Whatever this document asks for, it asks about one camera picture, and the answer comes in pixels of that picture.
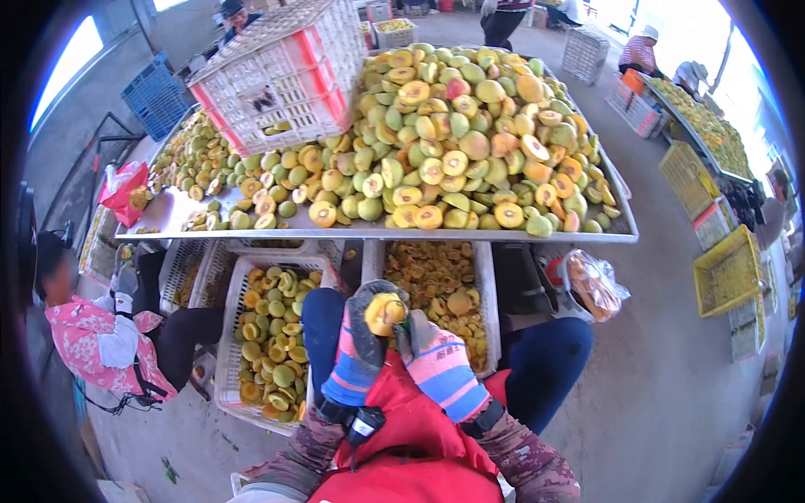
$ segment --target gloved hand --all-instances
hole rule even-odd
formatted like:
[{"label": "gloved hand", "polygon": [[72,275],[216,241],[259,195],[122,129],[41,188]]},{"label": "gloved hand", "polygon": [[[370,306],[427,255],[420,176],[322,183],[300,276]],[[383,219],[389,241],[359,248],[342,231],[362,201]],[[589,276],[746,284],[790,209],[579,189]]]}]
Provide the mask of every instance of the gloved hand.
[{"label": "gloved hand", "polygon": [[421,310],[408,316],[408,331],[395,326],[403,364],[419,389],[436,402],[454,423],[478,411],[489,392],[469,367],[464,341],[428,321]]},{"label": "gloved hand", "polygon": [[336,364],[321,386],[321,393],[341,405],[361,407],[386,360],[388,339],[369,331],[364,313],[375,294],[396,293],[403,302],[408,294],[384,279],[358,288],[344,306],[344,319],[338,337]]},{"label": "gloved hand", "polygon": [[497,0],[484,0],[481,6],[481,17],[490,16],[497,10]]}]

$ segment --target worker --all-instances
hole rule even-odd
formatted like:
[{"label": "worker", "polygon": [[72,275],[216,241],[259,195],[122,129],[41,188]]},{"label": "worker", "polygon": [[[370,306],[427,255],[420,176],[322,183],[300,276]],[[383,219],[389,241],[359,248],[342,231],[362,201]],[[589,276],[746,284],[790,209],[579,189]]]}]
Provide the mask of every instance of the worker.
[{"label": "worker", "polygon": [[534,0],[484,0],[481,28],[484,45],[513,51],[509,37],[534,5]]},{"label": "worker", "polygon": [[788,200],[788,175],[782,169],[776,169],[772,173],[771,190],[774,192],[772,197],[767,197],[760,207],[763,212],[763,224],[756,224],[754,233],[758,238],[758,246],[761,250],[769,249],[772,243],[780,237],[780,231],[786,223],[786,203]]},{"label": "worker", "polygon": [[654,58],[654,46],[657,45],[659,34],[657,29],[646,25],[640,35],[631,37],[623,46],[621,57],[617,59],[617,67],[621,73],[633,69],[648,76],[663,78],[663,73],[657,69],[657,60]]},{"label": "worker", "polygon": [[154,311],[159,310],[157,278],[165,253],[139,257],[135,250],[121,266],[122,245],[110,293],[89,302],[74,295],[78,278],[72,251],[51,232],[39,232],[36,239],[35,291],[70,372],[99,388],[123,392],[110,412],[132,398],[144,406],[174,398],[190,377],[196,343],[220,339],[223,310],[181,309],[160,326],[162,316]]},{"label": "worker", "polygon": [[558,6],[548,6],[547,27],[552,30],[564,30],[564,24],[572,27],[580,27],[581,13],[579,4],[581,0],[564,0]]},{"label": "worker", "polygon": [[[537,435],[584,367],[590,327],[564,318],[510,334],[510,369],[479,384],[464,342],[420,310],[407,329],[394,326],[398,353],[386,351],[387,338],[364,321],[381,292],[408,298],[385,280],[349,300],[326,288],[308,293],[302,323],[315,404],[230,503],[503,502],[499,472],[518,501],[578,501],[568,463]],[[385,422],[350,421],[366,407],[380,407]],[[357,449],[345,442],[355,431],[368,436]]]},{"label": "worker", "polygon": [[699,83],[707,84],[707,69],[697,61],[685,61],[676,68],[671,82],[684,89],[696,101],[701,101]]},{"label": "worker", "polygon": [[224,44],[229,43],[235,35],[243,31],[243,28],[249,26],[256,19],[262,17],[262,14],[247,14],[246,9],[243,8],[242,0],[223,0],[221,2],[221,16],[230,26],[224,35]]}]

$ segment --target metal tray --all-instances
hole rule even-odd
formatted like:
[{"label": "metal tray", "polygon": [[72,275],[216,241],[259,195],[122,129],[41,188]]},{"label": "metal tray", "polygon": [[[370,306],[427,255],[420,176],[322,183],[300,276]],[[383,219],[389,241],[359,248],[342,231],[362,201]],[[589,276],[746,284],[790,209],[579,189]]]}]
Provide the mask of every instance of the metal tray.
[{"label": "metal tray", "polygon": [[[471,48],[479,48],[478,46],[466,46]],[[372,51],[370,55],[378,54],[383,51]],[[555,78],[555,74],[546,66],[545,74]],[[576,112],[584,117],[584,114],[579,109],[576,102],[568,96],[576,107]],[[195,106],[192,107],[185,118],[189,117],[190,113],[196,111]],[[175,130],[168,135],[172,138],[173,135],[179,130],[180,121]],[[594,134],[592,126],[588,122],[588,130],[590,134]],[[131,229],[127,229],[123,225],[118,226],[118,231],[115,237],[117,239],[132,241],[132,240],[149,240],[149,239],[175,239],[175,238],[216,238],[216,239],[232,239],[232,238],[249,238],[249,239],[397,239],[397,240],[433,240],[443,241],[448,239],[457,239],[465,241],[532,241],[542,243],[618,243],[618,244],[633,244],[638,242],[639,232],[638,225],[635,222],[632,209],[629,206],[629,198],[631,193],[626,186],[621,174],[618,173],[612,161],[609,160],[604,147],[599,147],[601,154],[601,165],[599,168],[605,173],[606,178],[612,182],[613,195],[618,203],[618,208],[622,211],[622,215],[613,220],[613,229],[615,233],[553,233],[550,237],[536,237],[531,236],[522,230],[466,230],[466,229],[387,229],[382,222],[382,219],[375,222],[367,222],[361,220],[354,220],[349,227],[331,227],[329,229],[321,229],[311,222],[308,217],[307,206],[300,208],[299,211],[291,218],[285,218],[289,225],[289,229],[264,229],[264,230],[221,230],[221,231],[204,231],[204,232],[182,232],[181,228],[183,223],[191,212],[205,209],[207,203],[211,200],[217,200],[221,203],[224,209],[231,208],[235,205],[235,201],[243,199],[243,195],[238,188],[231,188],[222,191],[214,198],[206,198],[201,202],[190,199],[187,194],[181,192],[176,187],[164,188],[158,197],[155,197],[146,207],[140,220]],[[590,212],[599,211],[599,205],[590,204]],[[136,234],[135,231],[140,228],[160,229],[158,233]]]},{"label": "metal tray", "polygon": [[[651,79],[647,75],[641,73],[640,77],[642,77],[643,81],[646,83],[646,87],[651,91],[651,93],[654,94],[658,100],[660,100],[660,102],[668,110],[668,112],[670,112],[677,120],[677,122],[679,122],[679,124],[681,124],[685,128],[687,133],[691,135],[693,141],[696,142],[696,145],[704,153],[704,157],[708,160],[708,162],[712,166],[712,169],[718,175],[728,176],[729,178],[735,179],[739,182],[747,183],[749,185],[752,184],[752,180],[746,179],[740,175],[736,175],[735,173],[731,173],[730,171],[721,169],[721,165],[716,160],[716,157],[712,154],[710,149],[708,149],[707,144],[704,143],[704,140],[700,138],[699,133],[696,132],[696,129],[693,127],[693,125],[687,121],[685,116],[683,116],[679,112],[679,110],[677,110],[677,108],[671,104],[670,101],[668,101],[668,98],[666,98],[665,95],[659,91],[659,89],[655,88],[654,85],[651,84]],[[665,133],[663,133],[663,137],[665,139],[668,139],[667,134]]]}]

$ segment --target orange container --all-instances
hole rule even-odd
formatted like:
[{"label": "orange container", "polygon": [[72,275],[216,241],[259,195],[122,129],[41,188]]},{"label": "orange container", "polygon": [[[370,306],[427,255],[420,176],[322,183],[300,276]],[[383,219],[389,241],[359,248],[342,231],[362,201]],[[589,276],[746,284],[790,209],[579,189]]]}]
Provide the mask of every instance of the orange container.
[{"label": "orange container", "polygon": [[629,86],[629,89],[632,89],[635,94],[643,94],[643,86],[645,84],[643,83],[643,79],[640,77],[640,73],[638,73],[637,70],[629,68],[626,70],[626,73],[623,74],[621,80],[623,80],[623,83]]}]

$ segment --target sun hat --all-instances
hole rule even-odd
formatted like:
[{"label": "sun hat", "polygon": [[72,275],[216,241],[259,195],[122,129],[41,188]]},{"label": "sun hat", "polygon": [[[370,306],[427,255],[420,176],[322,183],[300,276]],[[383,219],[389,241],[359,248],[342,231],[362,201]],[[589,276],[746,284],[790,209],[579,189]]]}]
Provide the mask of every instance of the sun hat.
[{"label": "sun hat", "polygon": [[692,61],[691,63],[693,65],[693,72],[696,74],[696,77],[703,82],[707,82],[707,69],[704,67],[704,65],[698,61]]},{"label": "sun hat", "polygon": [[650,39],[659,40],[659,33],[657,33],[657,28],[651,26],[650,24],[646,24],[646,27],[643,28],[642,35]]}]

